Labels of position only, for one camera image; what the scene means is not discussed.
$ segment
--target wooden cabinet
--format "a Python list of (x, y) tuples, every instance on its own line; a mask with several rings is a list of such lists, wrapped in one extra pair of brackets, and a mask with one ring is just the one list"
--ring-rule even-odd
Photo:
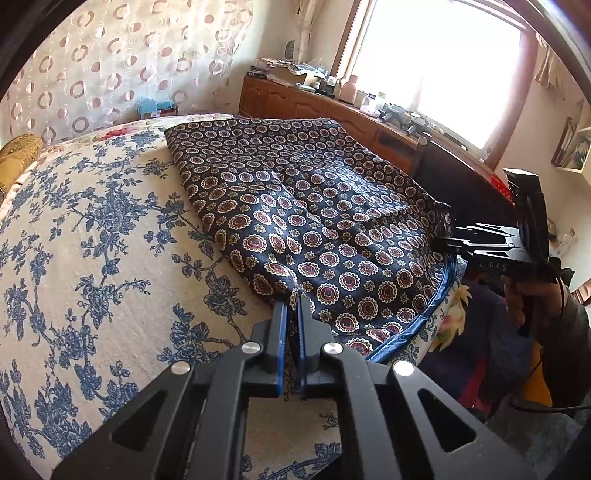
[(292, 118), (322, 118), (327, 116), (328, 109), (328, 102), (323, 99), (316, 99), (314, 95), (307, 93), (296, 92)]
[(357, 142), (369, 148), (369, 143), (378, 128), (373, 120), (338, 103), (330, 106), (328, 117), (340, 123)]
[(265, 118), (290, 119), (293, 117), (294, 98), (288, 88), (270, 86), (265, 104)]
[(332, 118), (351, 137), (405, 172), (410, 171), (416, 140), (358, 110), (324, 96), (245, 77), (240, 114), (250, 118)]
[(262, 118), (265, 116), (265, 103), (268, 91), (266, 85), (257, 82), (258, 79), (244, 77), (242, 95), (240, 97), (239, 112), (250, 118)]

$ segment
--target white wall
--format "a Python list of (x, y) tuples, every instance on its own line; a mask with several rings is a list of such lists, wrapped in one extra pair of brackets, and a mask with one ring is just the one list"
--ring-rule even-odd
[(562, 266), (574, 270), (570, 284), (574, 290), (591, 278), (591, 198), (587, 192), (573, 194), (560, 213), (558, 229), (566, 232), (570, 228), (579, 242), (562, 258)]
[[(540, 49), (538, 65), (543, 58), (542, 55)], [(558, 222), (564, 205), (570, 202), (571, 195), (582, 188), (578, 179), (557, 170), (550, 163), (567, 117), (578, 120), (576, 103), (583, 97), (569, 74), (565, 75), (564, 92), (566, 100), (556, 92), (545, 90), (532, 80), (515, 132), (495, 170), (503, 180), (506, 179), (503, 168), (522, 168), (537, 173), (544, 192), (548, 216), (555, 222)]]
[(324, 0), (320, 15), (312, 27), (311, 55), (328, 71), (339, 49), (353, 0)]
[[(541, 60), (538, 53), (538, 64)], [(548, 217), (558, 235), (573, 228), (579, 242), (562, 258), (563, 267), (575, 271), (571, 289), (591, 278), (591, 186), (582, 176), (560, 171), (550, 159), (568, 116), (577, 118), (576, 103), (582, 93), (570, 75), (565, 76), (565, 100), (532, 81), (523, 113), (496, 173), (505, 180), (504, 167), (523, 168), (540, 177)]]
[(282, 59), (285, 45), (294, 38), (296, 29), (293, 0), (254, 0), (252, 22), (244, 43), (233, 57), (233, 70), (228, 96), (234, 112), (242, 91), (245, 73), (259, 57)]

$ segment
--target white and blue floral fabric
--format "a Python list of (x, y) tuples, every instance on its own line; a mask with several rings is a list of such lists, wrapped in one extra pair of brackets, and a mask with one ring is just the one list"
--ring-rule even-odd
[[(270, 317), (204, 233), (166, 146), (165, 129), (212, 117), (54, 147), (2, 223), (0, 400), (44, 479), (163, 369), (214, 361)], [(422, 358), (453, 290), (399, 357)], [(242, 475), (308, 478), (339, 442), (331, 401), (253, 400)]]

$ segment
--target gold pillow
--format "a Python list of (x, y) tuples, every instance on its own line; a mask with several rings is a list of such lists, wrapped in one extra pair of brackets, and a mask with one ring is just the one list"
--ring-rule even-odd
[(0, 163), (0, 205), (6, 198), (10, 187), (25, 170), (19, 152), (14, 152), (2, 159)]
[(14, 137), (10, 142), (4, 145), (0, 150), (0, 163), (7, 158), (7, 156), (19, 153), (19, 159), (22, 162), (23, 169), (27, 168), (39, 155), (43, 147), (43, 140), (33, 134), (22, 134)]

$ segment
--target cabinet door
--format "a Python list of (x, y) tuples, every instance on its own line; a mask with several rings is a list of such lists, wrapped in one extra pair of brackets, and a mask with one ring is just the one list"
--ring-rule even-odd
[(269, 89), (265, 104), (265, 118), (293, 118), (293, 97), (290, 89), (278, 85)]
[(261, 118), (265, 115), (267, 90), (264, 82), (251, 77), (244, 78), (240, 97), (239, 113), (249, 118)]
[(378, 157), (389, 161), (405, 173), (411, 171), (415, 149), (397, 139), (388, 131), (378, 128), (373, 140), (368, 144), (368, 149)]
[(311, 93), (295, 92), (293, 118), (322, 118), (328, 112), (327, 102)]
[(338, 103), (330, 106), (328, 117), (340, 123), (357, 142), (369, 148), (369, 144), (377, 130), (377, 125), (373, 121), (365, 118), (361, 112), (349, 110)]

